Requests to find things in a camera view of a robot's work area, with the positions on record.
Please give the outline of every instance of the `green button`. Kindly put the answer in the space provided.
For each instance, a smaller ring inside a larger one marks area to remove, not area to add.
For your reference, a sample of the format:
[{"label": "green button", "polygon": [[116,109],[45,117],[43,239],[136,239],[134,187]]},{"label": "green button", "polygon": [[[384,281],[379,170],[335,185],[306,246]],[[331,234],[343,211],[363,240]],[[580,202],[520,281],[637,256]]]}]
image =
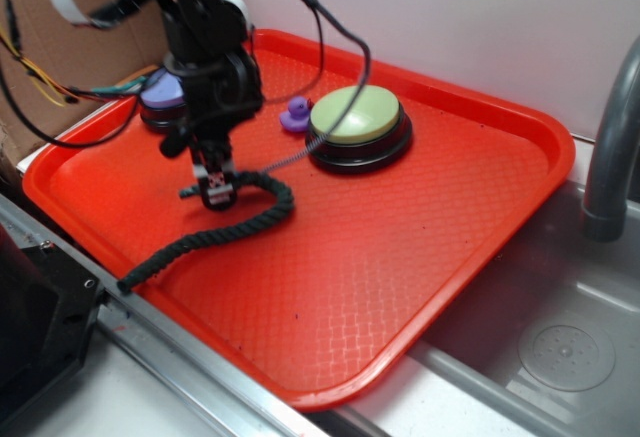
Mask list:
[{"label": "green button", "polygon": [[[316,134],[328,132],[353,97],[356,87],[335,90],[320,99],[311,110],[311,127]],[[327,137],[334,144],[361,144],[375,140],[398,122],[398,98],[389,90],[365,86],[340,125]]]}]

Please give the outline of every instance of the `small purple object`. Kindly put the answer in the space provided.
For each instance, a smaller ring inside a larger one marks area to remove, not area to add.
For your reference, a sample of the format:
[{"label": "small purple object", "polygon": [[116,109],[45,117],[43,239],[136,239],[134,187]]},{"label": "small purple object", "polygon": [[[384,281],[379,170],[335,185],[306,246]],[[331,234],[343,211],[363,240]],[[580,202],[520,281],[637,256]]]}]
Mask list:
[{"label": "small purple object", "polygon": [[313,102],[301,96],[289,101],[287,111],[280,114],[280,123],[290,132],[306,132],[309,128]]},{"label": "small purple object", "polygon": [[161,69],[151,78],[156,79],[155,83],[140,94],[144,105],[152,109],[166,109],[184,103],[180,80],[175,75]]}]

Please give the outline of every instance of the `purple toy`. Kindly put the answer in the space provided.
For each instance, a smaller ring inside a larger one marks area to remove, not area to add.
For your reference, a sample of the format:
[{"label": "purple toy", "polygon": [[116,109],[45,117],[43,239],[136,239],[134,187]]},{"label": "purple toy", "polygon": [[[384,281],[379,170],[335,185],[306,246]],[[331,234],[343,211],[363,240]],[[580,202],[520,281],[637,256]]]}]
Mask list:
[{"label": "purple toy", "polygon": [[294,97],[287,106],[289,110],[280,114],[280,123],[290,132],[306,132],[312,107],[313,102],[310,99]]}]

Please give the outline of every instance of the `white wall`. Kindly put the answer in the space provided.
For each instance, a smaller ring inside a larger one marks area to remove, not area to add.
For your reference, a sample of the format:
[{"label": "white wall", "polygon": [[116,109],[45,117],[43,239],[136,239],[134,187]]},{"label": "white wall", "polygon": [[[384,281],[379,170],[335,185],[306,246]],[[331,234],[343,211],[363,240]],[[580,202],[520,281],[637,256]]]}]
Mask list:
[{"label": "white wall", "polygon": [[[258,27],[315,35],[297,0],[245,1]],[[542,110],[589,137],[640,35],[640,0],[320,1],[376,59]],[[330,42],[352,49],[335,34]]]}]

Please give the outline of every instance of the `stainless steel sink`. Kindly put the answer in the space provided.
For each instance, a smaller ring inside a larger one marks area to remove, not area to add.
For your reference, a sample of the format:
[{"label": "stainless steel sink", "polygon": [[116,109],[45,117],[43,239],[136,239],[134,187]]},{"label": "stainless steel sink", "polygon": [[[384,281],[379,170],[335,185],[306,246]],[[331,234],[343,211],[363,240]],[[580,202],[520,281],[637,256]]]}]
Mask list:
[{"label": "stainless steel sink", "polygon": [[640,207],[599,244],[579,233],[581,196],[573,183],[556,192],[411,355],[453,357],[467,386],[506,390],[534,431],[640,435]]}]

